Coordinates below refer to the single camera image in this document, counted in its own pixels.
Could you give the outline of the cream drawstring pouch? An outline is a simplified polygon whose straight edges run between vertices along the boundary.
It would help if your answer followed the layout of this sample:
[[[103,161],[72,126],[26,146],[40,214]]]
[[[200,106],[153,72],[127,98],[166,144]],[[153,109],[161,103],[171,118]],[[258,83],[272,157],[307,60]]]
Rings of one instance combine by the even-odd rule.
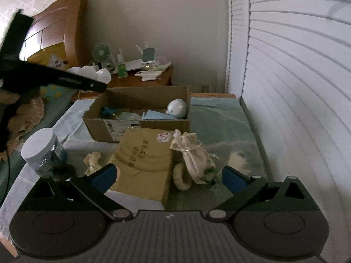
[[[205,185],[214,180],[217,174],[214,159],[218,160],[218,157],[215,154],[209,154],[203,148],[196,133],[181,133],[179,130],[175,130],[170,148],[182,154],[183,164],[186,165],[194,183]]]

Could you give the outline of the light blue plush ball toy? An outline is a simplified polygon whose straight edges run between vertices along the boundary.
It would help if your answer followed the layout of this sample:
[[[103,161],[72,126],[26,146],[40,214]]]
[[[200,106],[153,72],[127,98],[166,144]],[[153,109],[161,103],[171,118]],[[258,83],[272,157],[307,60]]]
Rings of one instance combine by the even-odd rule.
[[[172,100],[167,106],[166,114],[178,119],[183,119],[187,114],[186,102],[182,99]]]

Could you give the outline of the yellow blue package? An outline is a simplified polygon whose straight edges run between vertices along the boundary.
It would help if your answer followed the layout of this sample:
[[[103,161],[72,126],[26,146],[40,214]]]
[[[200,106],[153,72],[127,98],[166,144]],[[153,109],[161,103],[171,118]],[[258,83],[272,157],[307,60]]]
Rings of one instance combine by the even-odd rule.
[[[32,54],[28,62],[66,71],[69,69],[64,43],[57,43]]]

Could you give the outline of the tan paper tissue pack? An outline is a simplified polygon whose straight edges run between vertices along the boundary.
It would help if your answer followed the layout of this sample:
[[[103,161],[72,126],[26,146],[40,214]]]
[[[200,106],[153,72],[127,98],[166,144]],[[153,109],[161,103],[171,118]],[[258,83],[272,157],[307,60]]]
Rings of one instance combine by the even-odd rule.
[[[172,174],[173,133],[129,128],[122,136],[109,162],[117,168],[111,191],[129,197],[138,210],[163,210],[167,205]]]

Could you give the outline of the clear jar white lid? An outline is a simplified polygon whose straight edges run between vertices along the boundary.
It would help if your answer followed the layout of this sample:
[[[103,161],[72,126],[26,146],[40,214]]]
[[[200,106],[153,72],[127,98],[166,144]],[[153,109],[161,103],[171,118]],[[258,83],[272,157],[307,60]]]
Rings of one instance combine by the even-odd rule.
[[[52,128],[31,135],[22,146],[21,156],[39,176],[53,176],[54,170],[67,161],[67,153]]]

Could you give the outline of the cream fluffy scrunchie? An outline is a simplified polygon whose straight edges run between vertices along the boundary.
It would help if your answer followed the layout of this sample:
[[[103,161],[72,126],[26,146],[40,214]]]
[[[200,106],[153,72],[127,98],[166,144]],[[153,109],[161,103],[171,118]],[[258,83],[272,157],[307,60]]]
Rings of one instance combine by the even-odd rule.
[[[183,163],[177,163],[172,171],[172,179],[180,191],[187,191],[192,186],[192,178],[187,170],[187,167]]]

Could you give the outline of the grey teal blanket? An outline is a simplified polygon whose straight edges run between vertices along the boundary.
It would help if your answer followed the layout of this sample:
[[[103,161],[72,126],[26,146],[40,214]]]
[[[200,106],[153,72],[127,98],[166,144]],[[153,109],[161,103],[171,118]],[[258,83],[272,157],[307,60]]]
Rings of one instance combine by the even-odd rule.
[[[102,157],[99,162],[105,164],[116,148],[114,143],[92,140],[82,119],[92,103],[92,100],[76,101],[53,127],[68,153],[69,162],[81,172],[87,168],[83,160],[89,153],[100,152]],[[196,133],[208,153],[217,156],[214,162],[218,170],[238,156],[239,166],[245,173],[266,175],[255,136],[238,100],[193,97],[190,102],[190,130]],[[24,165],[9,190],[1,207],[1,235],[5,238],[9,238],[9,224],[14,213],[38,178],[28,165]],[[214,185],[193,184],[187,191],[171,187],[166,205],[119,192],[108,191],[106,195],[134,213],[143,209],[209,210],[231,197],[229,190],[219,182]]]

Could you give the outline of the wooden headboard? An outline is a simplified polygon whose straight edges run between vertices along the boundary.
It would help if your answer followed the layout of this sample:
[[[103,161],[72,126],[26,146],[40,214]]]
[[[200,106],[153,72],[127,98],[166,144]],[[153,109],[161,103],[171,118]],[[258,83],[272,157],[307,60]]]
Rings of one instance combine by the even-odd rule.
[[[84,14],[88,0],[57,0],[47,9],[33,16],[20,52],[20,59],[57,43],[64,43],[68,66],[83,67],[89,54],[84,39]]]

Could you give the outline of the small green desk fan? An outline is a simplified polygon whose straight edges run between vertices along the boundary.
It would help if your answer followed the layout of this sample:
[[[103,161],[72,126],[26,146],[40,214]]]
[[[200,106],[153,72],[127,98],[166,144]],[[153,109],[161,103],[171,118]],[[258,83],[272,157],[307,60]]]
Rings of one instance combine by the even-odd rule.
[[[107,67],[110,58],[110,48],[105,43],[97,44],[92,51],[92,57],[97,63],[101,63],[102,68]]]

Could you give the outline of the green small bottle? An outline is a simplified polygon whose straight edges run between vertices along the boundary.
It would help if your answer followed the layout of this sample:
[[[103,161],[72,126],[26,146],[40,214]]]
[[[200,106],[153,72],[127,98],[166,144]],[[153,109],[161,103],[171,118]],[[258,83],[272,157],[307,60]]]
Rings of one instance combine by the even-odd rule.
[[[117,70],[118,70],[118,77],[119,78],[127,77],[127,71],[126,71],[126,68],[125,68],[125,64],[118,64],[117,65]]]

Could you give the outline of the open brown cardboard box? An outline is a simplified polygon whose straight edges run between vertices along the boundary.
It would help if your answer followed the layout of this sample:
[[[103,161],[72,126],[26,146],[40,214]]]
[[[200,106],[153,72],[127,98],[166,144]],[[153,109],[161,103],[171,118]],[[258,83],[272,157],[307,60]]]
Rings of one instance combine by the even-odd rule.
[[[120,117],[123,112],[142,116],[147,111],[165,113],[168,104],[182,99],[186,115],[182,119],[135,119]],[[190,132],[190,89],[174,87],[121,87],[108,89],[91,104],[83,115],[83,121],[95,141],[120,142],[130,127],[179,130]]]

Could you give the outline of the wooden nightstand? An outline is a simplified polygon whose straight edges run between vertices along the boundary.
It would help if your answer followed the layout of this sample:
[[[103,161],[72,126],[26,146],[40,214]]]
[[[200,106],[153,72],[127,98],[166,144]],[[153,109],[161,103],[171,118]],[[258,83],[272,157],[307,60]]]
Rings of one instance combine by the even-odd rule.
[[[156,80],[154,81],[141,81],[140,77],[130,74],[128,77],[118,78],[116,75],[112,76],[111,82],[107,85],[108,89],[117,87],[157,87],[157,86],[171,86],[173,66],[167,68]],[[94,99],[99,96],[96,92],[81,92],[77,91],[73,94],[70,101]]]

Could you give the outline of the phone on white stand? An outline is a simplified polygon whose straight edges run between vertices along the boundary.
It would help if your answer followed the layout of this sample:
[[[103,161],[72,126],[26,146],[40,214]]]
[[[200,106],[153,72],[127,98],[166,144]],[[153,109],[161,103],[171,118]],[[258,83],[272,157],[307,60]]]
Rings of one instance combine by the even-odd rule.
[[[155,48],[144,48],[141,60],[145,70],[152,70],[155,63]]]

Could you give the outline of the white router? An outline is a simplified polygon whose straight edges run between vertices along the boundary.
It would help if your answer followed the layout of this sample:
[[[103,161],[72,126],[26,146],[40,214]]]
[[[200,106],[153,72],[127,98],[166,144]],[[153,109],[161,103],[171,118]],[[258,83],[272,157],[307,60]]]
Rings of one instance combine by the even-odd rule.
[[[129,61],[129,62],[120,62],[118,65],[125,65],[125,70],[128,71],[148,71],[148,70],[156,70],[156,71],[165,71],[169,68],[172,63],[167,60],[156,60],[153,64],[143,63],[141,59]]]

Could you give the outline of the white louvered shutter door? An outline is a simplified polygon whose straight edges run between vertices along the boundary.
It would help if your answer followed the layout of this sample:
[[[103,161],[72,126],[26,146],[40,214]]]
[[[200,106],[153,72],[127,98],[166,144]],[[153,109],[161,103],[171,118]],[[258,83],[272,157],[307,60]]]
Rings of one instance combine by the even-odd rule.
[[[350,211],[350,0],[228,0],[227,89],[271,176]]]

